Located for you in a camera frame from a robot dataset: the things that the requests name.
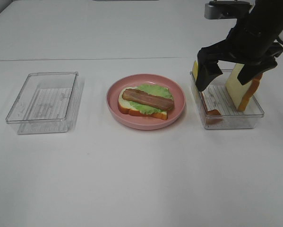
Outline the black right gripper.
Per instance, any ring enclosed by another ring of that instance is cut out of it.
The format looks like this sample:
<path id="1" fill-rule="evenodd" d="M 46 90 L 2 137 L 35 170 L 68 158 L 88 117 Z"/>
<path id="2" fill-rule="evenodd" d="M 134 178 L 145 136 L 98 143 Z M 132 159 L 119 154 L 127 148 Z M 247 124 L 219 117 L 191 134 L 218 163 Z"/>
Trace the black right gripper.
<path id="1" fill-rule="evenodd" d="M 283 52 L 283 47 L 275 42 L 282 30 L 283 14 L 247 14 L 237 19 L 224 40 L 198 52 L 198 91 L 204 91 L 222 75 L 219 61 L 244 64 L 237 76 L 242 85 L 274 69 L 276 58 Z"/>

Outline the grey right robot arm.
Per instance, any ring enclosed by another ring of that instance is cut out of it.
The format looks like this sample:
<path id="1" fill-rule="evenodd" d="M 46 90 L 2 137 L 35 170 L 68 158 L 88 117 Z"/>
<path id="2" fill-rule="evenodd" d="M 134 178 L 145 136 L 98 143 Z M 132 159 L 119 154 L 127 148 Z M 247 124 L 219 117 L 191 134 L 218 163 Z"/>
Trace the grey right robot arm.
<path id="1" fill-rule="evenodd" d="M 283 47 L 276 42 L 283 31 L 283 0 L 213 0 L 205 4 L 205 18 L 237 20 L 227 37 L 197 54 L 196 86 L 203 91 L 222 74 L 219 61 L 242 64 L 237 79 L 242 85 L 277 66 Z"/>

